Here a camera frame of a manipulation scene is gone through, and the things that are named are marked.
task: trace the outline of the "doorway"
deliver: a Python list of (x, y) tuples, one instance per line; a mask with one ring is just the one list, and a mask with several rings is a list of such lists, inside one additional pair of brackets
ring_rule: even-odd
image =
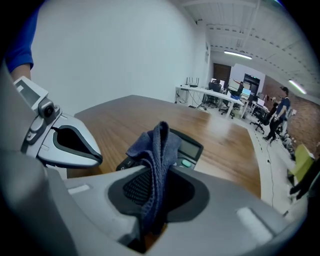
[(243, 82), (250, 85), (251, 94), (249, 96), (249, 101), (250, 101), (250, 104), (251, 104), (254, 96), (256, 96), (257, 93), (258, 93), (258, 88), (259, 88), (259, 85), (260, 85), (260, 79), (254, 77), (254, 76), (251, 76), (249, 74), (244, 74)]
[(213, 63), (213, 78), (224, 81), (225, 86), (229, 84), (231, 66)]

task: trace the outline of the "desk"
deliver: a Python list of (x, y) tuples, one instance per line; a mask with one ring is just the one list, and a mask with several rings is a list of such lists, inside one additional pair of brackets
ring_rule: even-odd
[(269, 110), (267, 109), (267, 107), (266, 106), (260, 106), (260, 105), (258, 105), (256, 102), (254, 102), (254, 101), (252, 101), (252, 107), (251, 107), (251, 114), (250, 114), (250, 116), (252, 116), (252, 114), (253, 114), (253, 112), (255, 111), (255, 108), (256, 107), (258, 107), (258, 108), (260, 108), (260, 109), (262, 109), (264, 112), (266, 112), (267, 114), (269, 114)]
[(240, 98), (240, 101), (244, 102), (244, 104), (245, 104), (245, 107), (243, 108), (243, 111), (242, 111), (242, 114), (241, 114), (241, 118), (243, 118), (244, 114), (245, 114), (245, 112), (247, 110), (247, 107), (248, 107), (248, 104), (249, 104), (249, 100), (246, 99), (246, 98)]
[(75, 115), (95, 138), (103, 163), (90, 170), (68, 169), (68, 178), (114, 172), (142, 132), (160, 122), (204, 146), (195, 170), (240, 184), (260, 198), (260, 173), (248, 130), (203, 111), (153, 98), (127, 96)]
[(193, 91), (193, 92), (197, 92), (197, 93), (201, 93), (201, 94), (206, 94), (206, 95), (210, 95), (210, 96), (214, 96), (217, 98), (220, 98), (222, 100), (227, 100), (230, 102), (230, 106), (228, 109), (228, 112), (225, 115), (225, 118), (227, 119), (231, 113), (231, 110), (234, 108), (234, 103), (239, 104), (240, 106), (243, 106), (244, 104), (238, 100), (238, 99), (234, 99), (231, 98), (230, 96), (227, 96), (223, 93), (220, 92), (215, 92), (213, 90), (207, 90), (207, 89), (203, 89), (203, 88), (199, 88), (199, 87), (187, 87), (187, 86), (176, 86), (176, 89), (185, 89), (185, 90), (189, 90), (189, 91)]

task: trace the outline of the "white desk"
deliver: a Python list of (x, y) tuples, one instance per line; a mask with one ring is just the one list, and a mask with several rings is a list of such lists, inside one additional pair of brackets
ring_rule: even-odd
[(197, 92), (197, 93), (201, 93), (201, 94), (206, 94), (206, 95), (220, 98), (222, 100), (229, 101), (230, 106), (229, 106), (228, 112), (225, 115), (226, 119), (229, 117), (231, 110), (234, 108), (235, 103), (239, 104), (240, 106), (244, 106), (244, 104), (239, 99), (231, 98), (230, 96), (227, 96), (227, 95), (222, 94), (220, 92), (215, 92), (213, 90), (207, 90), (207, 89), (203, 89), (203, 88), (199, 88), (199, 87), (188, 87), (188, 86), (178, 86), (178, 85), (175, 88), (176, 89), (185, 89), (185, 90), (189, 90), (189, 91), (193, 91), (193, 92)]
[(249, 100), (246, 99), (246, 98), (240, 98), (240, 101), (244, 102), (244, 108), (243, 108), (243, 111), (242, 111), (242, 114), (241, 114), (241, 119), (244, 117), (244, 114), (247, 110), (247, 107), (248, 107), (248, 104), (249, 104)]
[(263, 110), (264, 112), (266, 112), (267, 114), (270, 112), (266, 106), (260, 106), (260, 105), (258, 105), (256, 102), (252, 101), (252, 106), (251, 106), (251, 110), (250, 110), (250, 111), (251, 111), (250, 116), (252, 116), (252, 114), (253, 114), (253, 112), (255, 111), (255, 108), (256, 108), (256, 107), (262, 109), (262, 110)]

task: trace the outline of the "green button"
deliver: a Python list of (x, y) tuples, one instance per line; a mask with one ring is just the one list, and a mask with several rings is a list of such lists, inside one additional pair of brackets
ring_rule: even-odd
[(185, 167), (191, 167), (191, 163), (188, 161), (188, 160), (185, 160), (185, 159), (183, 159), (182, 160), (182, 164), (185, 166)]

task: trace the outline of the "ceiling pipe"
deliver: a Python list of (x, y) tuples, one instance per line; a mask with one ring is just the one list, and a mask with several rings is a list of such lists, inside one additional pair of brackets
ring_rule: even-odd
[(256, 17), (257, 17), (257, 13), (258, 13), (258, 10), (260, 8), (260, 3), (261, 3), (261, 0), (258, 0), (258, 2), (256, 3), (256, 6), (255, 6), (255, 10), (254, 10), (254, 13), (253, 13), (253, 17), (252, 17), (252, 20), (249, 24), (249, 28), (248, 28), (248, 32), (246, 33), (246, 36), (243, 40), (243, 43), (242, 43), (242, 48), (245, 48), (245, 45), (249, 39), (249, 36), (251, 34), (251, 31), (252, 31), (252, 28), (256, 22)]

